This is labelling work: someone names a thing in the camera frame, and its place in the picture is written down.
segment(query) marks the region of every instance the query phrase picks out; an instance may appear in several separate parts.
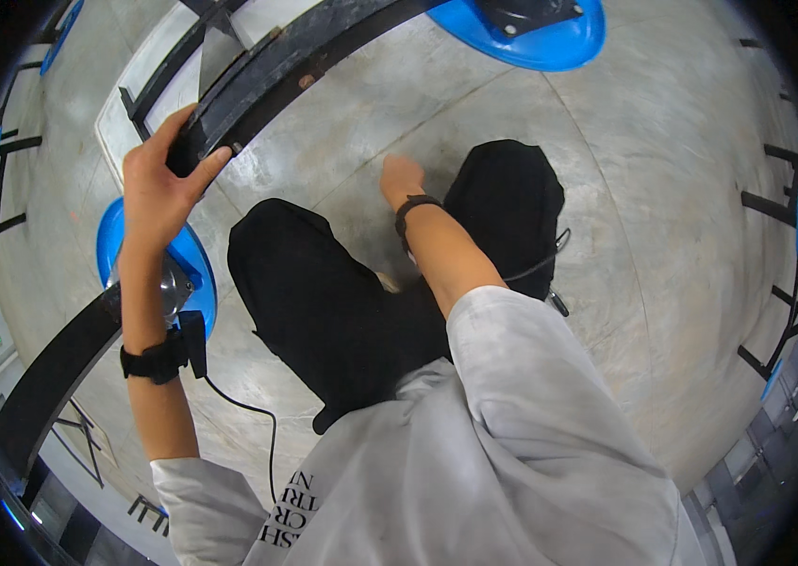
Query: black cable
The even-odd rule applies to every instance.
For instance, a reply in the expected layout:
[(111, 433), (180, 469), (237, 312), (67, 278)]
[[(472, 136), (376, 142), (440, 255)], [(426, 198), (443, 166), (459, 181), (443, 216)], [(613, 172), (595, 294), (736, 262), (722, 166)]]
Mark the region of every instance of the black cable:
[(220, 391), (217, 386), (213, 385), (213, 382), (207, 376), (204, 376), (204, 379), (207, 379), (207, 384), (211, 386), (211, 389), (217, 392), (217, 395), (224, 398), (226, 401), (233, 403), (237, 407), (241, 407), (247, 409), (249, 411), (254, 411), (255, 413), (261, 413), (264, 415), (269, 416), (273, 419), (273, 430), (270, 432), (270, 463), (269, 463), (269, 479), (270, 479), (270, 496), (273, 498), (273, 504), (277, 504), (277, 493), (273, 491), (273, 448), (276, 447), (277, 444), (277, 416), (271, 413), (269, 410), (263, 408), (252, 407), (251, 405), (245, 405), (244, 403), (240, 403), (228, 395), (226, 395), (223, 391)]
[(559, 252), (561, 252), (563, 250), (565, 245), (568, 243), (569, 237), (571, 237), (571, 235), (572, 235), (572, 231), (569, 230), (568, 228), (566, 228), (565, 230), (563, 230), (563, 233), (561, 233), (559, 235), (559, 237), (557, 238), (556, 247), (554, 248), (552, 254), (548, 255), (544, 259), (540, 260), (537, 264), (535, 264), (534, 266), (530, 267), (529, 269), (526, 269), (525, 271), (521, 272), (520, 274), (513, 275), (512, 277), (503, 277), (503, 280), (505, 282), (507, 282), (507, 283), (512, 282), (512, 281), (516, 281), (518, 279), (521, 279), (522, 277), (528, 277), (529, 275), (533, 274), (534, 272), (536, 272), (541, 267), (546, 266), (551, 261), (553, 261), (553, 258), (556, 257)]

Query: hand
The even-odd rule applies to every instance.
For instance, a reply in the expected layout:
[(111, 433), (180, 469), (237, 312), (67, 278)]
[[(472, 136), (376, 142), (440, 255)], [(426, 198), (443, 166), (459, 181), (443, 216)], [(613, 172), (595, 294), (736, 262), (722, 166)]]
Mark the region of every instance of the hand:
[(423, 195), (424, 170), (412, 159), (393, 153), (383, 158), (380, 192), (393, 210), (398, 210), (409, 195)]
[(166, 166), (166, 154), (196, 104), (171, 114), (151, 138), (125, 155), (125, 249), (160, 255), (182, 230), (194, 204), (233, 155), (219, 148), (180, 178)]

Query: black pants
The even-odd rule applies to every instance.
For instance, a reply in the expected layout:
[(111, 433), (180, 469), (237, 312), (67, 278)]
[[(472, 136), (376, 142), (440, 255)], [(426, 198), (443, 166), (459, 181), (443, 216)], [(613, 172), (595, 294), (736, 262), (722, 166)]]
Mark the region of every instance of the black pants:
[[(500, 276), (511, 277), (554, 250), (563, 202), (543, 151), (505, 140), (469, 153), (443, 205)], [(317, 434), (349, 411), (391, 399), (405, 373), (450, 355), (424, 278), (398, 294), (384, 291), (309, 210), (278, 198), (257, 203), (230, 232), (228, 262), (258, 336), (324, 401)], [(509, 288), (543, 300), (553, 268)]]

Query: shoe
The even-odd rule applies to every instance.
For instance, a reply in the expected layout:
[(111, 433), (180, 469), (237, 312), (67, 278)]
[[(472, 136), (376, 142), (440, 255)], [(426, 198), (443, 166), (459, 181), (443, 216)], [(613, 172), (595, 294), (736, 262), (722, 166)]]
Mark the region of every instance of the shoe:
[(393, 294), (398, 294), (399, 291), (402, 289), (399, 288), (399, 284), (389, 275), (375, 272), (377, 274), (377, 279), (380, 280), (380, 285), (382, 286), (384, 291), (392, 292)]

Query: wrist strap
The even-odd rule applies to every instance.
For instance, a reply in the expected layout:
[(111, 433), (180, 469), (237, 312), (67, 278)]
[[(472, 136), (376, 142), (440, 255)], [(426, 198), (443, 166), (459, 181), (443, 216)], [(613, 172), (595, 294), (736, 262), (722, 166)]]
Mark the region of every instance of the wrist strap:
[(399, 234), (399, 239), (402, 240), (402, 249), (406, 254), (410, 251), (408, 248), (408, 241), (405, 239), (405, 215), (408, 214), (408, 211), (419, 205), (437, 205), (443, 208), (443, 204), (430, 195), (408, 195), (407, 198), (408, 200), (396, 211), (395, 224), (396, 233)]
[(155, 385), (164, 385), (179, 375), (179, 368), (188, 365), (188, 351), (183, 344), (182, 333), (177, 328), (166, 332), (166, 340), (143, 351), (140, 356), (133, 356), (119, 349), (119, 362), (122, 373), (150, 379)]

